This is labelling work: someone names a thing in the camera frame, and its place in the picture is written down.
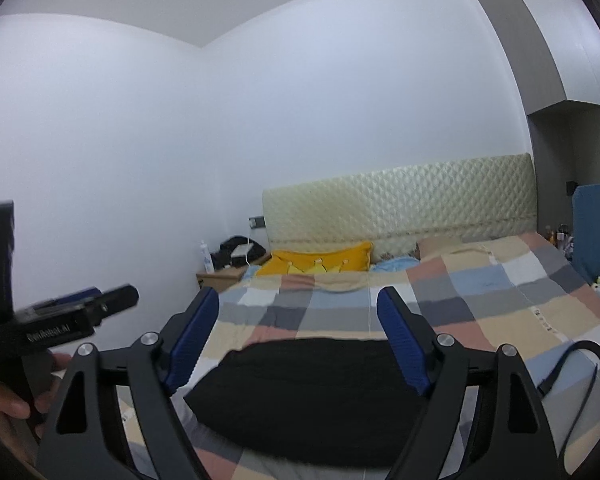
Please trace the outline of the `person's left hand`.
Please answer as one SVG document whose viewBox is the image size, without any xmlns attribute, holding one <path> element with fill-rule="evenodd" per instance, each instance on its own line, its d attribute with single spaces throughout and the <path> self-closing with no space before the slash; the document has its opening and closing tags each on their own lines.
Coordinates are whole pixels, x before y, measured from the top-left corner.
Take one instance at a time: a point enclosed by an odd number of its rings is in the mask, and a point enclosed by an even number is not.
<svg viewBox="0 0 600 480">
<path fill-rule="evenodd" d="M 35 407 L 42 414 L 46 414 L 50 410 L 59 388 L 60 379 L 55 373 L 65 370 L 72 360 L 72 356 L 67 353 L 54 353 L 53 357 L 52 385 L 35 399 Z M 12 422 L 14 420 L 27 420 L 29 416 L 29 404 L 20 399 L 12 390 L 0 384 L 0 437 L 3 440 L 12 437 L 15 434 Z"/>
</svg>

